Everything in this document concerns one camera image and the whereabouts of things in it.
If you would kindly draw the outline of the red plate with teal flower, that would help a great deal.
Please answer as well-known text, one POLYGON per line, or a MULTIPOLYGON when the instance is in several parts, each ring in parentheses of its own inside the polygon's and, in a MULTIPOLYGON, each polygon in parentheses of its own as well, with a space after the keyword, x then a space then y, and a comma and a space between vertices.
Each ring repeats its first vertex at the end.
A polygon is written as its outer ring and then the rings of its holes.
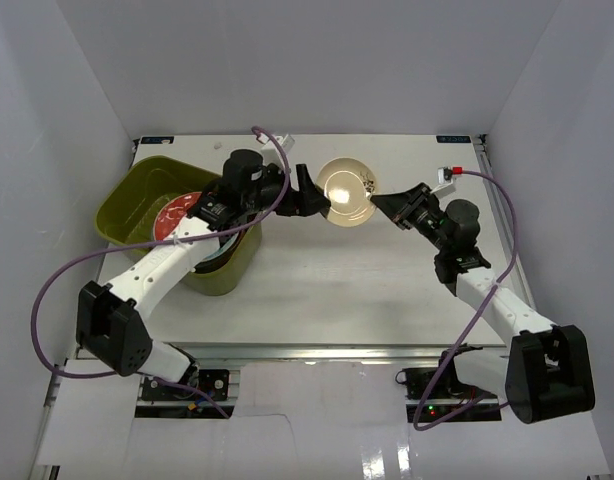
POLYGON ((190 192, 169 200, 156 214, 152 238, 155 241, 166 239, 177 227, 187 211, 199 200, 200 192, 190 192))

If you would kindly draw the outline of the cream plate with black marks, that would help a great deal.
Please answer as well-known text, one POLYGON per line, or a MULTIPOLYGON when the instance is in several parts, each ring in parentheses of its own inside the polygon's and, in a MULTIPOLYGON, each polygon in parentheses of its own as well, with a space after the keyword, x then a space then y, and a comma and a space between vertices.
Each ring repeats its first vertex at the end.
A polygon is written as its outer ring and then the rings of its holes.
POLYGON ((323 216, 335 226, 360 226, 376 210, 371 197, 377 192, 378 180, 360 160, 339 157, 329 161, 321 168, 316 185, 330 201, 323 216))

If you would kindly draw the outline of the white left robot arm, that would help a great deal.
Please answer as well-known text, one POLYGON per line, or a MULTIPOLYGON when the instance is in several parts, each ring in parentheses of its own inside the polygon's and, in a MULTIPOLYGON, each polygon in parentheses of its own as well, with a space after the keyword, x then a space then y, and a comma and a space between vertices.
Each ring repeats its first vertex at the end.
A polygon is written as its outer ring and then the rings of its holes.
POLYGON ((78 297, 78 345, 123 377, 158 378, 175 398, 198 387, 195 360, 183 350, 150 337, 146 321, 166 294, 187 274, 225 254, 237 235, 265 213, 308 217, 331 203, 311 179, 306 165, 296 168, 264 162, 249 149, 233 151, 219 178, 210 181, 182 211, 163 243, 104 285, 86 284, 78 297))

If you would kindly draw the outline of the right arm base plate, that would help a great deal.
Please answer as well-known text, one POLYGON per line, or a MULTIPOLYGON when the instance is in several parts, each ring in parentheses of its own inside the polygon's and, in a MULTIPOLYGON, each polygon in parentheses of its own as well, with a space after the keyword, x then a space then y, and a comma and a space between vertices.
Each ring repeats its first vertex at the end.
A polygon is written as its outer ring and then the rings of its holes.
MULTIPOLYGON (((394 377, 397 385, 406 391, 407 420, 413 423, 414 415, 427 383, 433 377, 434 368, 405 368, 394 377)), ((439 382, 430 393, 420 415, 419 423, 428 424, 467 403, 483 396, 484 399, 466 412, 450 419, 450 422, 493 422, 501 421, 502 414, 499 399, 473 386, 450 387, 447 382, 439 382)))

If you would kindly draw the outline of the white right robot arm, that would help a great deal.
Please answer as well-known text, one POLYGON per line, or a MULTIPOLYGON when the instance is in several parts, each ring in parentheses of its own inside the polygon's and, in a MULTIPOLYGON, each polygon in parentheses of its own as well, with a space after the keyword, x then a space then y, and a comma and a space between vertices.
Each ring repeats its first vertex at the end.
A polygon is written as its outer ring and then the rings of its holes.
POLYGON ((457 299, 471 306, 504 342, 505 357, 466 344, 461 333, 445 350, 421 394, 426 403, 439 385, 459 399, 474 388, 499 397, 525 424, 590 411, 595 389, 584 333, 539 314, 496 275, 477 247, 479 210, 468 200, 441 206, 425 183, 372 203, 403 230, 414 229, 437 248, 436 275, 457 299))

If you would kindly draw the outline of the teal blue plate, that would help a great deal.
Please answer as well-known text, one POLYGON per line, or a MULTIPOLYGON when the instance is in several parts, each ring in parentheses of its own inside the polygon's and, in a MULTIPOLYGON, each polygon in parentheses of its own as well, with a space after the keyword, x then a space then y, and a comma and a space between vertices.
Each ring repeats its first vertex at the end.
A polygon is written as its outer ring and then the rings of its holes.
POLYGON ((223 258, 228 258, 233 254, 233 251, 237 248, 242 238, 248 233, 248 230, 241 230, 231 236, 219 237, 219 249, 203 258, 202 263, 217 262, 223 258))

